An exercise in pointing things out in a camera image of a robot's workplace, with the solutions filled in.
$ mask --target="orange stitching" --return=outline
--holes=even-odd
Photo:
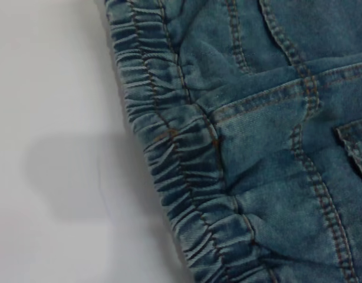
[[[297,142],[294,142],[294,138],[297,138],[299,137],[298,141]],[[301,164],[303,165],[305,171],[307,172],[307,176],[308,176],[308,179],[310,180],[310,182],[312,183],[312,186],[314,188],[314,191],[315,191],[315,194],[316,196],[318,197],[318,200],[319,200],[319,203],[320,203],[320,206],[321,208],[324,210],[324,216],[325,216],[325,219],[328,221],[328,227],[331,228],[331,231],[332,231],[332,234],[333,234],[333,239],[334,239],[334,245],[335,245],[335,251],[338,255],[338,262],[342,265],[342,254],[341,254],[341,251],[340,251],[340,248],[338,246],[338,243],[337,243],[337,234],[335,233],[335,230],[333,228],[333,224],[332,224],[332,221],[331,219],[328,217],[328,211],[327,211],[327,208],[325,207],[324,205],[324,202],[322,201],[322,196],[319,194],[319,191],[318,191],[318,188],[317,188],[317,185],[315,184],[315,182],[313,181],[313,179],[311,178],[311,172],[310,172],[310,169],[308,169],[308,166],[306,165],[306,162],[309,160],[309,158],[305,155],[303,149],[302,149],[302,125],[301,124],[298,124],[294,127],[294,130],[292,131],[292,135],[291,135],[291,139],[292,139],[292,144],[291,144],[291,151],[294,152],[294,156],[297,160],[299,160],[301,162]],[[344,272],[344,276],[345,276],[345,279],[347,280],[347,282],[349,282],[348,278],[347,278],[347,274],[346,272]]]
[[[178,135],[178,132],[177,132],[176,129],[173,129],[173,128],[167,129],[164,133],[162,133],[162,134],[158,135],[157,137],[155,137],[155,138],[153,139],[153,142],[156,143],[156,142],[158,142],[159,140],[167,137],[169,134],[170,134],[171,136],[177,136],[177,135]]]
[[[260,1],[260,2],[261,2],[260,4],[261,4],[261,7],[262,7],[263,12],[264,12],[265,21],[268,24],[270,32],[274,37],[274,40],[282,48],[284,53],[286,53],[287,58],[289,59],[290,63],[292,64],[292,66],[294,66],[297,73],[299,74],[299,76],[302,78],[302,80],[304,82],[305,90],[306,90],[306,94],[307,94],[307,99],[308,99],[307,113],[305,115],[305,119],[307,119],[311,115],[311,110],[312,110],[311,109],[310,89],[308,88],[308,78],[310,78],[311,72],[307,68],[305,63],[303,62],[303,60],[302,60],[302,58],[301,58],[301,56],[299,54],[299,51],[296,49],[294,43],[288,37],[286,37],[283,28],[281,26],[279,26],[279,24],[277,22],[277,19],[275,18],[275,15],[271,10],[269,0],[263,0],[263,1]],[[292,56],[291,53],[290,53],[290,50],[292,50],[292,49],[295,52],[294,56]],[[301,70],[307,72],[307,78],[301,72]],[[316,84],[316,81],[314,80],[314,77],[312,77],[311,79],[312,79],[312,83],[314,85],[313,90],[314,90],[315,99],[316,99],[316,108],[315,108],[315,110],[317,110],[318,106],[319,106],[319,101],[320,101],[319,98],[318,98],[318,93],[317,93],[317,84]]]
[[[282,85],[282,86],[279,86],[279,87],[272,88],[270,90],[261,91],[258,94],[254,94],[253,96],[249,96],[247,98],[244,98],[243,101],[239,102],[238,104],[232,104],[232,105],[228,104],[228,105],[225,105],[225,106],[221,107],[220,109],[218,109],[218,110],[216,110],[214,112],[214,115],[216,115],[217,113],[224,113],[228,109],[233,108],[233,107],[235,107],[237,105],[247,104],[249,101],[254,100],[256,98],[260,98],[260,97],[265,96],[267,94],[272,94],[272,93],[276,93],[277,91],[286,90],[288,88],[291,88],[291,87],[294,87],[294,86],[300,85],[300,84],[301,84],[301,82],[297,81],[296,83],[292,83],[290,85]]]
[[[326,73],[323,73],[323,75],[324,76],[333,75],[333,74],[341,73],[343,71],[347,72],[347,71],[351,71],[351,70],[360,70],[360,69],[362,69],[362,64],[355,65],[355,66],[348,67],[348,68],[339,68],[338,70],[327,71]]]
[[[237,21],[237,32],[238,32],[238,42],[239,42],[239,46],[240,46],[240,53],[241,53],[241,57],[244,61],[244,66],[246,67],[246,69],[248,70],[248,73],[252,73],[251,69],[248,67],[248,63],[246,62],[246,59],[245,59],[245,55],[244,55],[244,52],[243,52],[243,49],[242,49],[242,43],[241,43],[241,32],[240,32],[240,22],[239,22],[239,13],[238,13],[238,8],[237,8],[237,4],[236,4],[236,0],[233,0],[232,2],[233,4],[233,8],[235,10],[235,15],[236,15],[236,21]]]
[[[334,84],[334,83],[339,83],[339,82],[344,81],[344,80],[352,80],[352,79],[354,79],[354,78],[361,77],[361,76],[362,76],[362,74],[361,74],[361,75],[355,75],[355,76],[352,76],[352,77],[347,77],[347,78],[340,79],[340,80],[336,80],[336,81],[330,82],[330,83],[328,83],[328,84],[325,84],[325,85],[322,86],[322,87],[317,87],[316,89],[318,90],[319,88],[327,88],[329,85],[332,85],[332,84]],[[286,90],[286,89],[291,88],[291,87],[293,87],[293,86],[295,86],[295,85],[297,85],[297,84],[300,84],[300,83],[295,83],[295,84],[291,84],[291,85],[286,85],[286,86],[283,86],[283,87],[280,87],[280,88],[272,89],[272,90],[270,90],[270,91],[264,91],[264,92],[261,92],[261,93],[259,93],[259,94],[254,95],[254,96],[245,98],[244,101],[241,101],[241,102],[239,102],[239,103],[236,103],[236,104],[233,104],[233,105],[223,106],[223,107],[220,108],[219,110],[216,110],[216,111],[214,112],[214,115],[219,114],[219,113],[227,112],[230,108],[233,108],[233,107],[235,107],[235,106],[237,106],[237,105],[246,104],[246,103],[250,102],[251,100],[256,99],[256,98],[258,98],[258,97],[262,97],[262,96],[265,96],[265,95],[267,95],[267,94],[272,94],[272,93],[275,93],[275,92],[280,91],[280,90]],[[296,93],[296,94],[293,94],[293,95],[290,96],[290,97],[286,97],[286,98],[284,98],[284,99],[280,99],[280,100],[277,100],[277,101],[278,101],[278,102],[282,102],[283,100],[287,100],[288,98],[298,97],[298,96],[300,96],[301,94],[302,94],[302,93]],[[250,110],[244,110],[244,111],[241,111],[241,112],[237,112],[237,113],[235,113],[235,114],[233,114],[233,115],[231,115],[231,116],[225,117],[225,118],[217,121],[215,124],[220,124],[221,122],[226,121],[226,120],[229,120],[230,118],[233,118],[233,117],[235,117],[235,116],[237,116],[237,115],[240,115],[240,114],[242,114],[242,113],[249,113],[249,112],[251,112],[251,111],[253,111],[253,110],[261,109],[262,107],[265,107],[265,106],[267,106],[267,105],[269,105],[269,103],[261,104],[260,106],[257,106],[257,107],[255,107],[255,108],[253,108],[253,109],[250,109]]]
[[[135,10],[134,10],[134,8],[133,8],[132,0],[128,0],[127,3],[129,3],[129,6],[130,6],[130,8],[131,8],[131,11],[132,11],[132,14],[133,14],[133,15],[132,15],[132,17],[133,17],[133,23],[134,23],[134,25],[135,25],[135,27],[136,27],[137,37],[139,38],[139,31],[138,31],[138,27],[137,27],[137,25],[136,25],[136,13],[135,13]],[[156,96],[156,89],[155,89],[155,87],[154,87],[154,85],[153,85],[153,82],[152,82],[153,79],[152,79],[152,76],[150,75],[148,66],[146,65],[146,62],[145,62],[144,59],[143,59],[143,50],[141,50],[141,48],[140,48],[140,52],[141,52],[141,54],[142,54],[143,65],[146,67],[146,70],[147,70],[147,72],[148,72],[148,74],[149,74],[149,77],[150,77],[151,85],[153,86],[153,87],[152,87],[152,90],[153,90],[153,94],[154,94],[153,100],[154,100],[155,112],[156,112],[156,114],[159,116],[159,118],[164,122],[164,124],[167,126],[167,128],[170,129],[168,122],[162,117],[162,115],[159,113],[159,111],[158,111],[158,109],[157,109],[157,100],[156,100],[156,97],[155,97],[155,96]],[[191,199],[191,201],[192,201],[192,204],[193,204],[193,206],[194,206],[194,209],[198,212],[200,219],[202,220],[203,224],[206,226],[206,231],[210,234],[210,238],[211,238],[211,241],[212,241],[212,245],[214,246],[214,248],[215,248],[215,250],[216,250],[216,252],[217,252],[217,254],[218,254],[218,257],[219,257],[219,259],[221,260],[222,267],[223,267],[223,269],[225,270],[225,274],[226,274],[227,280],[229,281],[228,267],[224,264],[223,253],[221,252],[220,247],[218,247],[217,244],[216,244],[216,239],[214,238],[214,235],[213,235],[213,233],[212,233],[211,230],[210,230],[210,225],[207,223],[206,219],[205,219],[204,216],[203,216],[203,213],[202,213],[201,211],[199,211],[198,206],[197,206],[197,205],[194,203],[194,201],[193,201],[193,190],[192,190],[192,188],[190,187],[189,182],[187,181],[187,178],[186,178],[186,176],[185,176],[185,171],[182,169],[182,164],[181,164],[182,162],[181,162],[181,158],[180,158],[179,153],[178,153],[178,147],[177,147],[177,144],[175,143],[174,136],[171,135],[171,136],[170,136],[170,140],[172,141],[172,144],[173,144],[173,150],[175,151],[175,156],[177,156],[177,158],[179,159],[179,166],[178,166],[177,170],[179,170],[179,169],[181,170],[181,172],[179,172],[179,174],[180,174],[181,176],[183,176],[183,180],[184,180],[184,183],[185,183],[186,188],[189,190],[190,199]]]
[[[229,26],[231,28],[231,36],[232,36],[232,49],[233,49],[233,54],[235,56],[235,61],[236,63],[239,65],[239,68],[241,69],[242,72],[247,72],[247,68],[248,66],[246,65],[246,60],[245,57],[243,57],[243,62],[244,62],[244,66],[242,66],[242,64],[239,62],[238,57],[240,56],[240,54],[238,54],[238,50],[235,48],[236,45],[241,46],[240,43],[237,43],[237,39],[236,39],[236,35],[235,35],[235,29],[234,29],[234,25],[233,25],[233,17],[232,17],[232,11],[231,8],[229,7],[229,3],[228,0],[225,0],[226,2],[226,6],[227,6],[227,10],[228,10],[228,15],[229,15]]]
[[[169,35],[169,30],[168,27],[165,24],[165,10],[164,10],[164,6],[162,3],[162,0],[157,0],[160,6],[160,11],[161,11],[161,15],[162,15],[162,22],[163,22],[163,29],[167,38],[167,43],[168,43],[168,47],[169,50],[171,50],[171,52],[173,53],[173,62],[176,64],[177,66],[177,73],[181,79],[181,84],[182,84],[182,88],[185,90],[185,94],[186,94],[186,99],[187,99],[187,103],[190,104],[191,103],[191,97],[190,97],[190,91],[187,89],[186,85],[185,85],[185,80],[184,80],[184,75],[181,69],[181,66],[177,63],[177,54],[175,52],[175,50],[173,49],[172,46],[172,42],[170,40],[170,35]]]
[[[273,100],[273,101],[267,102],[267,103],[265,103],[265,104],[261,104],[260,106],[254,107],[254,108],[249,109],[249,110],[244,110],[244,111],[241,111],[241,112],[237,112],[237,113],[235,113],[235,114],[233,114],[233,115],[231,115],[231,116],[225,117],[225,118],[217,121],[215,124],[221,124],[221,123],[223,123],[224,121],[227,121],[227,120],[229,120],[229,119],[231,119],[231,118],[233,118],[233,117],[235,117],[235,116],[237,116],[237,115],[243,114],[243,113],[250,113],[250,112],[253,112],[253,111],[255,111],[255,110],[261,109],[261,108],[263,108],[263,107],[265,107],[265,106],[269,106],[269,105],[273,105],[273,104],[278,104],[278,103],[280,103],[280,102],[282,102],[282,101],[296,98],[296,97],[298,97],[298,96],[303,95],[303,93],[304,93],[304,92],[295,93],[295,94],[293,94],[293,95],[291,95],[291,96],[284,97],[284,98],[282,98],[282,99]]]
[[[316,77],[314,75],[312,76],[312,82],[313,82],[313,92],[315,93],[315,98],[316,98],[316,109],[315,110],[317,111],[320,106],[320,96],[318,95],[317,81],[316,81]]]
[[[136,19],[136,12],[134,10],[134,6],[133,6],[133,3],[132,3],[132,0],[128,0],[127,3],[129,3],[129,6],[131,8],[131,11],[133,13],[132,15],[132,18],[133,18],[133,24],[134,24],[134,27],[135,27],[135,33],[136,33],[136,36],[137,38],[139,39],[139,29],[138,29],[138,26],[137,26],[137,19]],[[157,98],[156,98],[156,88],[155,88],[155,85],[154,85],[154,79],[151,75],[151,72],[148,68],[148,65],[147,65],[147,62],[144,60],[144,52],[142,50],[142,48],[139,48],[139,51],[141,53],[141,58],[142,58],[142,63],[143,63],[143,66],[146,68],[146,71],[147,71],[147,74],[149,76],[149,80],[150,80],[150,85],[151,85],[151,89],[152,89],[152,92],[153,92],[153,96],[152,96],[152,99],[153,99],[153,104],[154,104],[154,112],[157,114],[157,116],[161,119],[161,121],[164,122],[164,124],[167,126],[167,128],[169,129],[169,124],[168,122],[164,119],[164,117],[160,114],[160,112],[158,111],[157,109]]]
[[[213,133],[212,130],[211,130],[211,123],[208,121],[206,115],[202,112],[202,110],[201,110],[201,113],[202,113],[203,121],[205,122],[206,128],[207,128],[207,130],[208,130],[208,132],[209,132],[209,134],[210,134],[210,137],[211,137],[211,139],[212,139],[212,144],[213,144],[213,146],[214,146],[214,148],[215,148],[216,161],[218,162],[218,168],[219,168],[219,171],[221,172],[221,173],[220,173],[220,174],[221,174],[221,179],[224,181],[224,179],[223,179],[223,165],[222,165],[221,157],[220,157],[220,155],[219,155],[219,144],[220,144],[220,141],[219,141],[219,139],[216,139],[216,138],[215,138],[214,133]]]

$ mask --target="denim pants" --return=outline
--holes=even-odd
[[[362,0],[106,0],[196,282],[362,282]]]

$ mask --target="white background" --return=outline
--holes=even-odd
[[[106,30],[103,0],[0,1],[0,283],[190,282]]]

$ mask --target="jeans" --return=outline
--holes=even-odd
[[[106,0],[196,282],[362,282],[362,0]]]

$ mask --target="pocket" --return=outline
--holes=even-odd
[[[362,175],[362,120],[337,127],[337,132]]]

